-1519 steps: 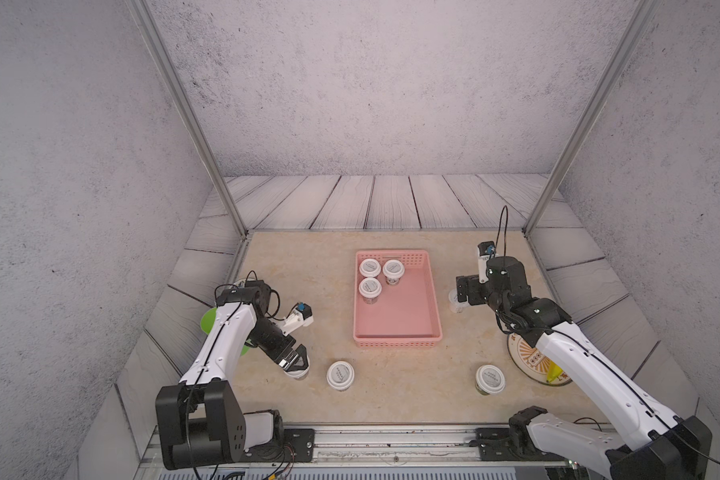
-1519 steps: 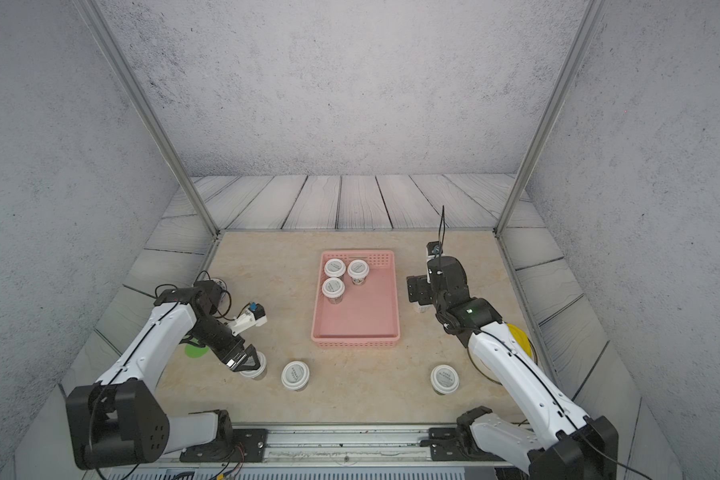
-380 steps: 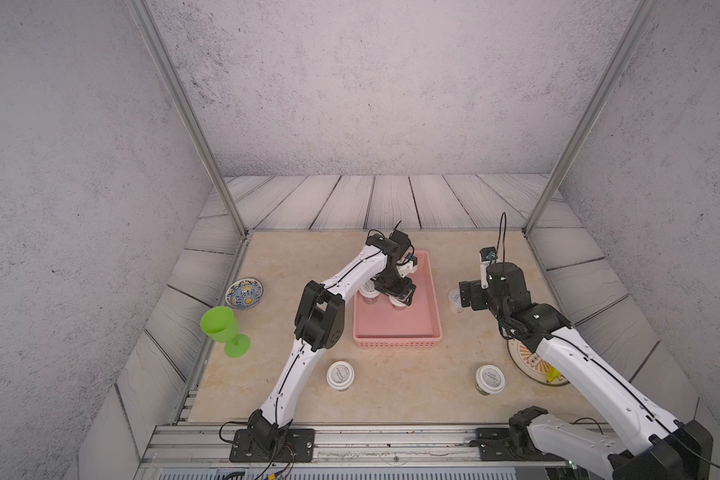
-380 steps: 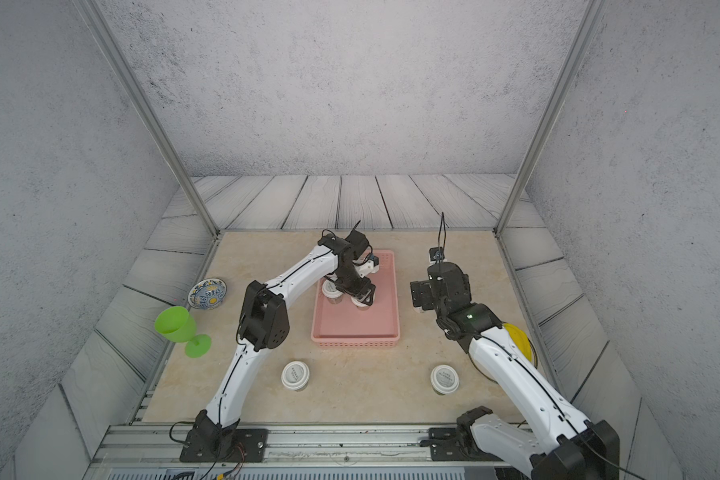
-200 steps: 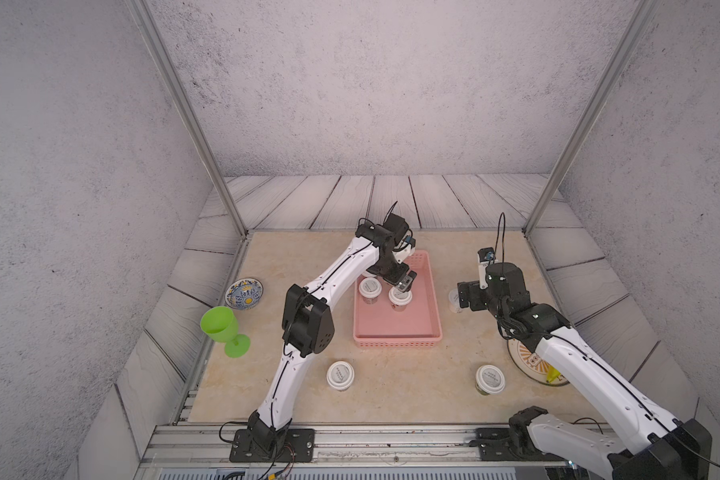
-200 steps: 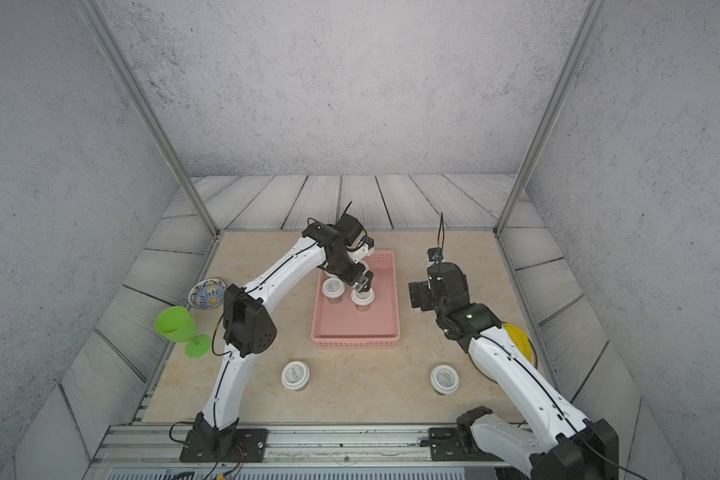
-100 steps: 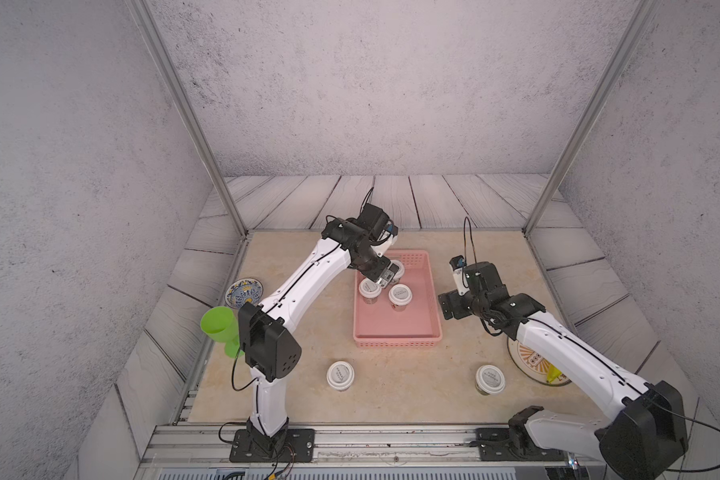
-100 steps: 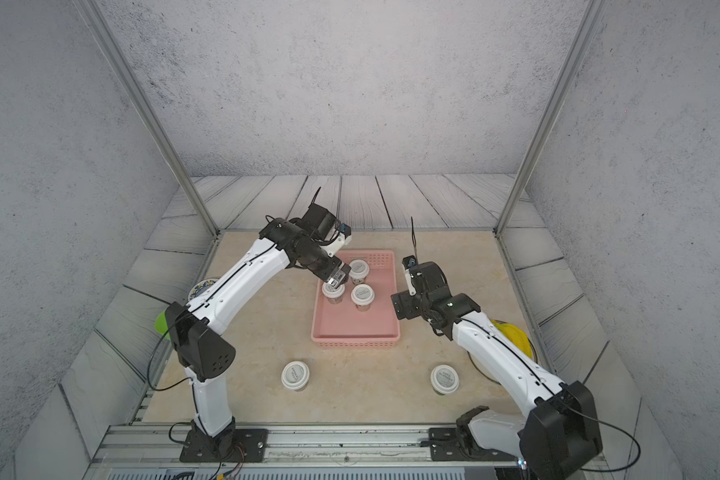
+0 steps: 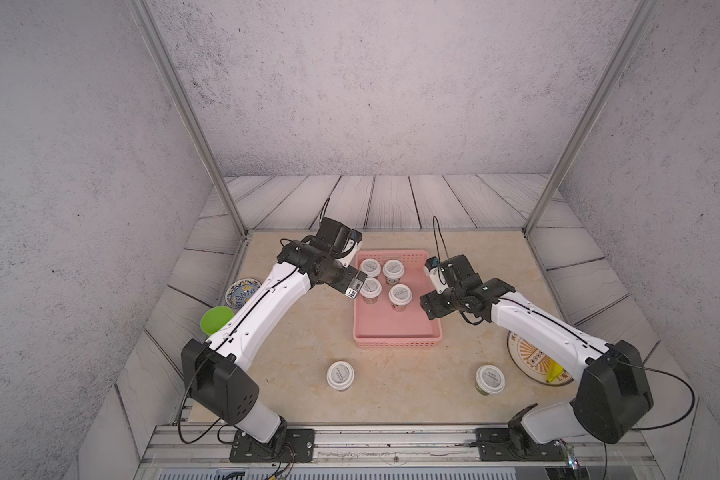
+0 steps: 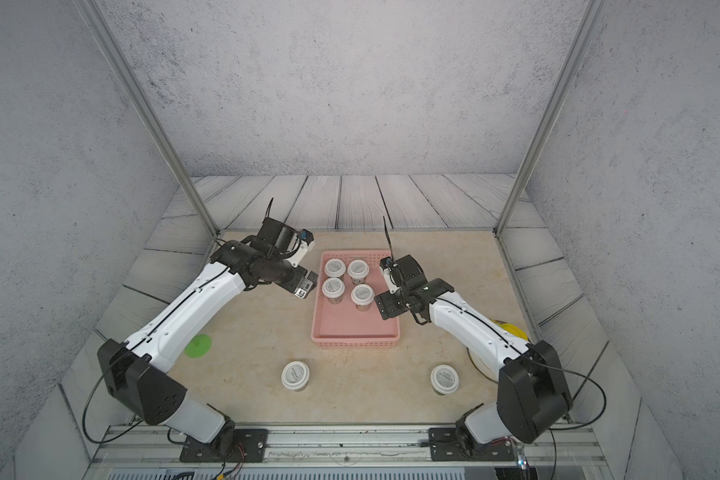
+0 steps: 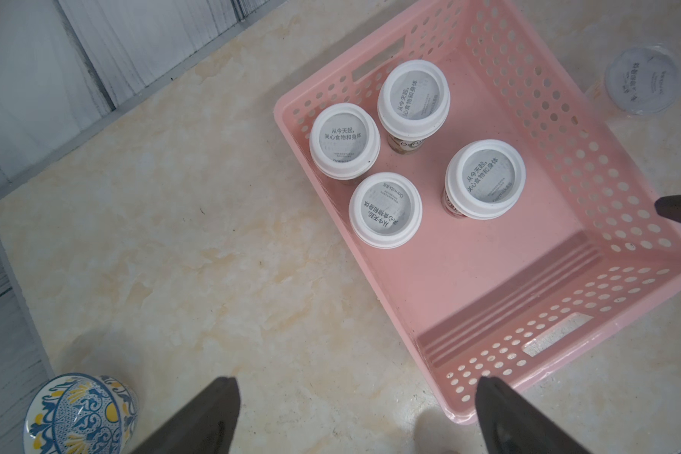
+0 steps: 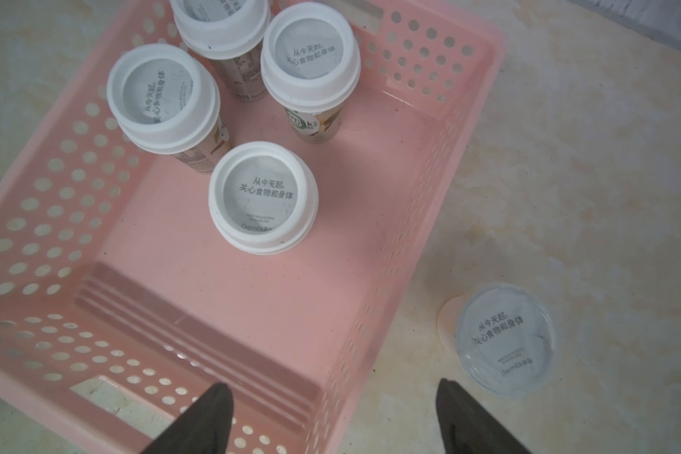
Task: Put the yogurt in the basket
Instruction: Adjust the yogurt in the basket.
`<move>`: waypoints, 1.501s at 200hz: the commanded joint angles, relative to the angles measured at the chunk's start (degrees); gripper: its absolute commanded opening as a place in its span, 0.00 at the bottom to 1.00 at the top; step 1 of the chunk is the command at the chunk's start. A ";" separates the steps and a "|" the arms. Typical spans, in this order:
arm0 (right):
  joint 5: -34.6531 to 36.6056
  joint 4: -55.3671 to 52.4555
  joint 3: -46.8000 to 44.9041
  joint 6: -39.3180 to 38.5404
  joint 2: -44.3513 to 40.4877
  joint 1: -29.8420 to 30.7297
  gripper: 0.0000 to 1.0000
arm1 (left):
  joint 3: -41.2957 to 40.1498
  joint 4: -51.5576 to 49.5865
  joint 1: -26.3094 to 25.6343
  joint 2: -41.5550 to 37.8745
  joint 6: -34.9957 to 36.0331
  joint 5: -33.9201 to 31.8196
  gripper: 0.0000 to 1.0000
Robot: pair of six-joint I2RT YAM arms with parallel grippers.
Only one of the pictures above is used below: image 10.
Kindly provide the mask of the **yogurt cup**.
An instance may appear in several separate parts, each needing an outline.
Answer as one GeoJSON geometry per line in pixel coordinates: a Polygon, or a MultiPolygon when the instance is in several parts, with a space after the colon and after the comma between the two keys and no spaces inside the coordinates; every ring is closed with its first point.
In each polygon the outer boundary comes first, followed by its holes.
{"type": "Polygon", "coordinates": [[[368,311],[374,303],[375,293],[367,284],[355,285],[351,292],[351,300],[359,311],[368,311]]]}
{"type": "Polygon", "coordinates": [[[321,291],[329,303],[339,304],[343,300],[346,286],[342,278],[329,277],[324,281],[321,291]]]}
{"type": "Polygon", "coordinates": [[[354,285],[364,284],[370,274],[370,266],[365,260],[355,259],[347,265],[346,271],[354,285]]]}
{"type": "Polygon", "coordinates": [[[460,386],[458,372],[447,364],[435,366],[430,372],[433,391],[441,396],[455,393],[460,386]]]}
{"type": "Polygon", "coordinates": [[[330,258],[326,261],[323,272],[327,278],[342,279],[346,273],[346,264],[338,258],[330,258]]]}
{"type": "Polygon", "coordinates": [[[291,361],[282,370],[282,385],[294,392],[302,391],[306,388],[310,379],[309,366],[303,361],[291,361]]]}

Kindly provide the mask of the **pink perforated plastic basket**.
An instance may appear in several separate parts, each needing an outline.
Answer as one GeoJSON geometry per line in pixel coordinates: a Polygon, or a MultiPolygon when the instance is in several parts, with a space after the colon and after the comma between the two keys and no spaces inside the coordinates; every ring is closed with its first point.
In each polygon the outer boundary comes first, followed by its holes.
{"type": "Polygon", "coordinates": [[[325,251],[311,339],[321,347],[394,347],[400,339],[397,319],[384,320],[375,296],[387,290],[380,261],[387,250],[325,251]]]}

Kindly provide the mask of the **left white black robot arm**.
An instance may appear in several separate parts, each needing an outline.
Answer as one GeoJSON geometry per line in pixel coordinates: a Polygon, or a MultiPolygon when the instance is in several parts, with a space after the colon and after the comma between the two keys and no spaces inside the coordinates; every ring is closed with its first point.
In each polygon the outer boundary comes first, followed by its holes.
{"type": "Polygon", "coordinates": [[[169,372],[205,325],[240,294],[277,285],[299,299],[317,285],[301,266],[314,235],[265,217],[254,235],[225,241],[198,277],[161,313],[126,340],[106,341],[97,357],[107,393],[148,425],[164,425],[222,450],[231,444],[234,422],[190,398],[169,372]]]}

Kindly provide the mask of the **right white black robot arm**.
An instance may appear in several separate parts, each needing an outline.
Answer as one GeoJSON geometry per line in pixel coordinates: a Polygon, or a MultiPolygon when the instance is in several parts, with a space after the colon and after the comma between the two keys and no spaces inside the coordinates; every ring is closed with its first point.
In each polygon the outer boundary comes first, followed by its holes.
{"type": "Polygon", "coordinates": [[[477,312],[446,281],[429,280],[410,255],[380,260],[387,290],[375,297],[384,320],[405,312],[420,325],[433,324],[453,335],[494,374],[497,398],[456,421],[463,447],[514,437],[530,444],[572,407],[556,350],[535,344],[477,312]]]}

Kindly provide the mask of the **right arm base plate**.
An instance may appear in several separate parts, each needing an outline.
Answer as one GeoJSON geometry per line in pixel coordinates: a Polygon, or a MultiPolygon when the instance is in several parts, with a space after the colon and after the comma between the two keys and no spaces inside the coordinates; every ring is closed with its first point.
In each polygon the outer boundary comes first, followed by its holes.
{"type": "Polygon", "coordinates": [[[430,428],[422,446],[429,449],[434,462],[511,462],[516,459],[510,440],[480,444],[465,429],[457,427],[430,428]]]}

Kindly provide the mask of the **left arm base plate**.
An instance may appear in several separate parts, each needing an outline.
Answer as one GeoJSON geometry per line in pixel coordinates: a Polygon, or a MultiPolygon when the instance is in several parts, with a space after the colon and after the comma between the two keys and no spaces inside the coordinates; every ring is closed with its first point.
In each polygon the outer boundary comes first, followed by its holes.
{"type": "Polygon", "coordinates": [[[210,443],[187,437],[179,456],[181,463],[261,463],[269,431],[263,428],[224,429],[210,443]]]}

